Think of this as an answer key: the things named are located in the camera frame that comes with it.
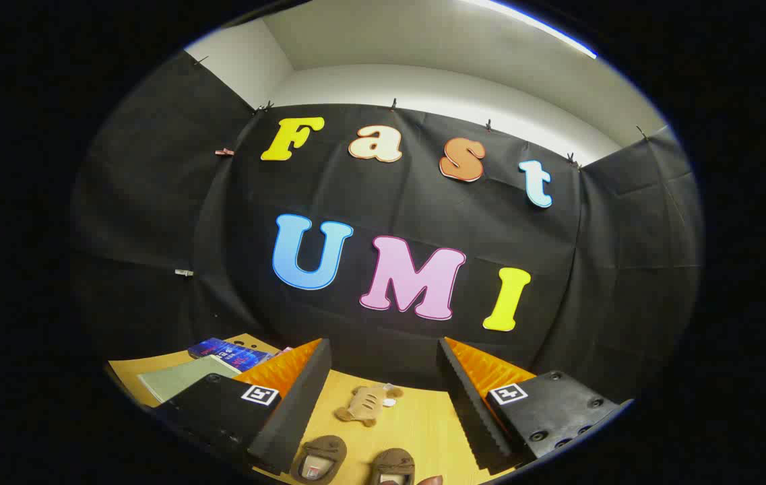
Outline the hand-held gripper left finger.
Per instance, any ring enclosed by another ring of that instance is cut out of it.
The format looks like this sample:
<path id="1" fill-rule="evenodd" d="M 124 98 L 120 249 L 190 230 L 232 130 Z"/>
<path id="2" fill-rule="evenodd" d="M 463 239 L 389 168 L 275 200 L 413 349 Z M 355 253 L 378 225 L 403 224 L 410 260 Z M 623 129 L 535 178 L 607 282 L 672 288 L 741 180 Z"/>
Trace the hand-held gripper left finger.
<path id="1" fill-rule="evenodd" d="M 241 470 L 288 472 L 331 368 L 326 338 L 237 377 L 207 373 L 152 413 L 173 432 Z"/>

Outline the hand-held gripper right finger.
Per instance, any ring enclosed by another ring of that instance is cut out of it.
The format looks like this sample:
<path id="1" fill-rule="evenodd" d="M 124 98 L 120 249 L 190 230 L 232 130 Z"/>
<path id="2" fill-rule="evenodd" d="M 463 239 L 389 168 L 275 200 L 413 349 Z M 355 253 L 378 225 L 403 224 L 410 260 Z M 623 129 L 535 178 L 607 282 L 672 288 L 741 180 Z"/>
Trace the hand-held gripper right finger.
<path id="1" fill-rule="evenodd" d="M 437 360 L 475 460 L 488 472 L 549 461 L 631 405 L 562 371 L 535 375 L 449 337 L 439 339 Z"/>

